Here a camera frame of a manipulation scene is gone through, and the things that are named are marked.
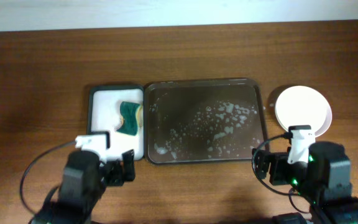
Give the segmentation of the green yellow sponge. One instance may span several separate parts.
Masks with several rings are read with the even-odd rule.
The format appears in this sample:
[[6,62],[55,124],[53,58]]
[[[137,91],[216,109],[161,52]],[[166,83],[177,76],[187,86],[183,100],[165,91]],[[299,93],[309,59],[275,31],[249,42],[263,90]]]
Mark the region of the green yellow sponge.
[[139,103],[123,101],[120,104],[121,126],[118,133],[136,136],[142,126],[143,106]]

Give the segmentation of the pinkish white plate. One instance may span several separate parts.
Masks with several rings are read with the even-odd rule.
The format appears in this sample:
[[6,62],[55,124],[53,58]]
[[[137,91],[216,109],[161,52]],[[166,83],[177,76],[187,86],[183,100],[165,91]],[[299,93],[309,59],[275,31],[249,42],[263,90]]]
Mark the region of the pinkish white plate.
[[281,127],[310,125],[316,137],[331,126],[333,113],[327,99],[308,86],[291,86],[279,94],[275,102],[275,115]]

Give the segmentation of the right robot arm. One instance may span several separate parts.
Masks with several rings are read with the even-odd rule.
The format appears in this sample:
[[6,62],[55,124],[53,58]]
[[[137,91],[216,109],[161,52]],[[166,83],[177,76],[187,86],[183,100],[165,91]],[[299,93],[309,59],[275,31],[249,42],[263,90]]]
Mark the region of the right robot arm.
[[358,198],[352,196],[351,161],[344,146],[321,141],[308,148],[307,163],[287,162],[288,152],[252,150],[255,176],[270,175],[272,185],[290,185],[286,196],[299,196],[310,204],[314,223],[358,223]]

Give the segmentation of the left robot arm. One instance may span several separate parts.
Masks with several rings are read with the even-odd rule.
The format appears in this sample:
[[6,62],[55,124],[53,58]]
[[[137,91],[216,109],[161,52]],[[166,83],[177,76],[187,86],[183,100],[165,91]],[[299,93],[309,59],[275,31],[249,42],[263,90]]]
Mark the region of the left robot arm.
[[91,213],[108,187],[120,187],[135,179],[134,151],[122,160],[103,162],[91,151],[69,154],[60,186],[46,196],[30,224],[91,223]]

